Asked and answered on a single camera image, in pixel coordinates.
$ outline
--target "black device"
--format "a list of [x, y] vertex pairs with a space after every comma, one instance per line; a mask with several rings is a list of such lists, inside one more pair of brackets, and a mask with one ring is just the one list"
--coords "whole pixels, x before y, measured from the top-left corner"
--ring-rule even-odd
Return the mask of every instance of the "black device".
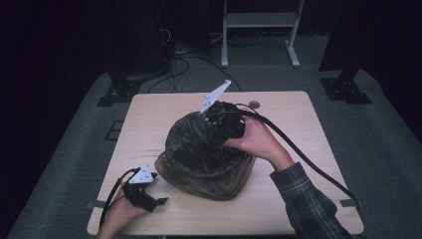
[[242, 137], [245, 132], [240, 110], [231, 103], [216, 101], [205, 112], [205, 117], [217, 125], [210, 139], [212, 146], [221, 146], [228, 138]]
[[[151, 172], [152, 178], [155, 178], [158, 174], [156, 172]], [[129, 202], [134, 207], [143, 208], [149, 212], [152, 212], [156, 206], [163, 205], [168, 197], [154, 199], [145, 192], [145, 188], [149, 186], [150, 183], [130, 183], [130, 180], [133, 176], [124, 184], [123, 192], [124, 197], [129, 200]]]
[[112, 188], [111, 193], [108, 195], [108, 198], [105, 202], [105, 207], [103, 208], [102, 217], [100, 219], [100, 227], [102, 227], [103, 223], [106, 220], [106, 214], [108, 213], [109, 208], [115, 203], [115, 201], [111, 202], [112, 197], [117, 192], [117, 189], [120, 186], [121, 182], [123, 181], [124, 177], [127, 176], [131, 172], [133, 173], [133, 176], [124, 184], [123, 193], [124, 193], [124, 197], [127, 198], [127, 200], [129, 200], [129, 202], [134, 207], [140, 207], [149, 212], [152, 212], [156, 206], [163, 205], [168, 200], [168, 197], [158, 198], [157, 200], [155, 200], [153, 197], [149, 196], [145, 192], [145, 188], [149, 186], [149, 184], [151, 184], [153, 179], [158, 175], [156, 172], [150, 173], [152, 180], [149, 180], [148, 182], [130, 183], [132, 181], [131, 179], [137, 176], [137, 174], [141, 170], [144, 170], [144, 169], [141, 169], [140, 167], [138, 167], [138, 168], [133, 168], [131, 170], [128, 170], [127, 172], [123, 174], [123, 176], [121, 176], [115, 182], [114, 187]]

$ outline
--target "black cable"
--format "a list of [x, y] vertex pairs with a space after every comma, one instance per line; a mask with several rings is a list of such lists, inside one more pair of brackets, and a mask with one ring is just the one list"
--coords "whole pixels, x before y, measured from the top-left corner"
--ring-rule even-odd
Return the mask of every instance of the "black cable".
[[115, 192], [117, 191], [117, 189], [118, 189], [118, 187], [120, 186], [120, 184], [121, 184], [121, 182], [123, 181], [123, 179], [127, 176], [127, 174], [128, 174], [128, 173], [130, 173], [130, 172], [136, 173], [136, 172], [138, 172], [138, 171], [140, 171], [140, 168], [133, 168], [133, 169], [131, 169], [131, 170], [128, 170], [127, 172], [125, 172], [125, 173], [123, 174], [123, 176], [122, 176], [122, 177], [120, 177], [120, 178], [119, 178], [119, 179], [115, 182], [114, 187], [112, 188], [112, 190], [111, 190], [110, 194], [108, 195], [108, 198], [107, 198], [107, 200], [106, 200], [106, 202], [105, 202], [105, 207], [103, 208], [102, 218], [100, 219], [100, 227], [102, 227], [102, 226], [103, 226], [103, 223], [104, 223], [104, 222], [105, 222], [105, 220], [106, 220], [106, 214], [107, 214], [107, 212], [108, 212], [109, 208], [112, 206], [112, 204], [110, 204], [110, 203], [111, 203], [111, 200], [112, 200], [112, 198], [114, 197], [114, 194], [115, 194]]
[[255, 114], [251, 112], [246, 111], [235, 111], [235, 112], [221, 112], [218, 113], [217, 116], [226, 115], [226, 114], [240, 114], [242, 116], [251, 117], [257, 120], [262, 121], [266, 125], [268, 125], [270, 128], [272, 128], [297, 154], [298, 156], [307, 163], [315, 172], [317, 172], [319, 175], [321, 175], [323, 178], [334, 184], [336, 187], [338, 187], [341, 191], [343, 191], [347, 196], [349, 196], [356, 205], [356, 210], [359, 212], [360, 210], [360, 204], [357, 198], [343, 185], [341, 185], [339, 182], [337, 182], [334, 178], [326, 174], [324, 171], [322, 171], [319, 167], [317, 167], [289, 138], [288, 136], [282, 132], [281, 129], [279, 129], [275, 124], [273, 124], [269, 119]]
[[363, 239], [368, 239], [367, 237], [363, 236], [363, 235], [356, 235], [357, 237], [363, 238]]
[[211, 62], [210, 60], [207, 60], [207, 59], [204, 59], [204, 58], [200, 58], [200, 57], [183, 57], [183, 58], [199, 59], [199, 60], [205, 61], [205, 62], [207, 62], [207, 63], [209, 63], [209, 64], [213, 65], [213, 66], [214, 66], [214, 67], [216, 67], [218, 70], [220, 70], [222, 73], [224, 73], [227, 77], [229, 77], [229, 78], [230, 78], [230, 80], [232, 80], [232, 81], [236, 84], [236, 86], [237, 86], [237, 87], [238, 87], [238, 89], [239, 89], [239, 92], [243, 92], [243, 91], [242, 91], [242, 88], [240, 87], [240, 85], [236, 82], [236, 80], [235, 80], [232, 76], [230, 76], [228, 73], [226, 73], [225, 71], [223, 71], [223, 69], [221, 69], [219, 66], [217, 66], [215, 63]]
[[171, 75], [171, 77], [167, 77], [167, 78], [164, 78], [164, 79], [159, 80], [159, 81], [158, 81], [158, 82], [156, 82], [154, 85], [152, 85], [152, 86], [148, 89], [148, 91], [146, 91], [146, 93], [147, 93], [147, 94], [149, 94], [149, 93], [151, 92], [151, 90], [152, 90], [155, 86], [157, 86], [158, 84], [160, 84], [160, 83], [162, 83], [162, 82], [164, 82], [164, 81], [166, 81], [166, 80], [168, 80], [168, 79], [178, 77], [178, 76], [180, 76], [180, 75], [184, 74], [185, 72], [187, 72], [187, 70], [189, 69], [189, 63], [188, 63], [186, 60], [181, 59], [181, 58], [174, 58], [174, 59], [175, 59], [175, 60], [180, 60], [180, 61], [183, 61], [184, 63], [186, 63], [186, 69], [184, 69], [181, 73], [178, 73], [178, 74], [176, 74], [176, 75]]

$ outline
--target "wooden table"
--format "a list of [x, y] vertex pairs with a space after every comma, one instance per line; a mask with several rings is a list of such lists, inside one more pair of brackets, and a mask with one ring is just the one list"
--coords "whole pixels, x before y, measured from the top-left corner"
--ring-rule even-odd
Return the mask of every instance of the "wooden table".
[[[154, 162], [164, 151], [168, 131], [185, 115], [198, 111], [205, 93], [137, 95], [133, 98], [105, 175], [98, 200], [106, 201], [115, 181], [127, 170]], [[258, 112], [275, 123], [317, 166], [345, 186], [334, 156], [304, 92], [225, 93], [220, 101], [261, 104]], [[363, 231], [354, 207], [342, 207], [348, 197], [315, 173], [284, 141], [279, 141], [300, 161], [316, 187], [337, 206], [339, 222], [351, 233]], [[269, 163], [257, 159], [250, 178], [231, 201], [212, 201], [179, 191], [158, 176], [147, 188], [154, 198], [169, 197], [153, 213], [130, 223], [129, 235], [274, 235], [294, 234], [285, 203], [269, 174]], [[98, 233], [102, 209], [94, 208], [88, 232]]]

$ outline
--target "plaid sleeve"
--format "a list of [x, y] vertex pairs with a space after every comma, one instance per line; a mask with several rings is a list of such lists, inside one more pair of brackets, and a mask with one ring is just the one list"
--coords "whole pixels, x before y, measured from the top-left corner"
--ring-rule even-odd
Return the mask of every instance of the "plaid sleeve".
[[335, 218], [335, 204], [314, 187], [299, 162], [270, 176], [299, 238], [352, 238]]

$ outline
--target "person's right hand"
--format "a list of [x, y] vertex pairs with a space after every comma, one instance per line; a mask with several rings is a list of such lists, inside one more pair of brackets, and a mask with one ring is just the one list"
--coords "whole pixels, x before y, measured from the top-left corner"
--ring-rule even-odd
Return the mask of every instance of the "person's right hand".
[[238, 148], [254, 156], [269, 161], [275, 171], [283, 170], [294, 164], [289, 153], [274, 138], [267, 126], [250, 117], [243, 117], [245, 133], [241, 138], [229, 138], [225, 146]]

